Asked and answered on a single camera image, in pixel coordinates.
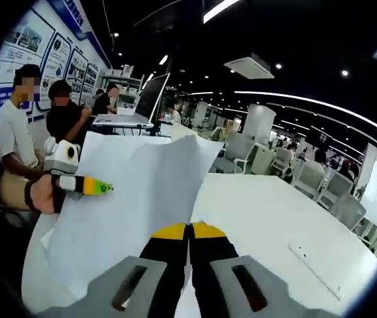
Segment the person's left hand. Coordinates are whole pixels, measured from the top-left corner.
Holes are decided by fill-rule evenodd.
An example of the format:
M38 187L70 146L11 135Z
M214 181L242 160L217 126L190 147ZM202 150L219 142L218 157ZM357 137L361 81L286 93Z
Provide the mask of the person's left hand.
M58 184L58 176L44 174L25 185L25 204L31 211L51 215L60 213L66 193Z

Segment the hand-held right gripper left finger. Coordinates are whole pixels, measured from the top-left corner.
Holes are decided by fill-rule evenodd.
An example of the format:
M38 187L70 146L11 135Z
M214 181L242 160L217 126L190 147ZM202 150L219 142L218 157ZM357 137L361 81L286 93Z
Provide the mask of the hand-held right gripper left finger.
M127 256L89 283L87 294L39 317L174 317L185 282L186 224L156 231L140 256Z

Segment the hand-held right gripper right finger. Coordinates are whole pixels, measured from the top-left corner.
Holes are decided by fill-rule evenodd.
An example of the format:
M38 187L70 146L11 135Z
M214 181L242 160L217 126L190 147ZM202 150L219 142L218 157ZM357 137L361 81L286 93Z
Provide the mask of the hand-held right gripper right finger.
M287 283L253 257L239 256L226 234L191 224L192 284L202 317L333 317L294 300Z

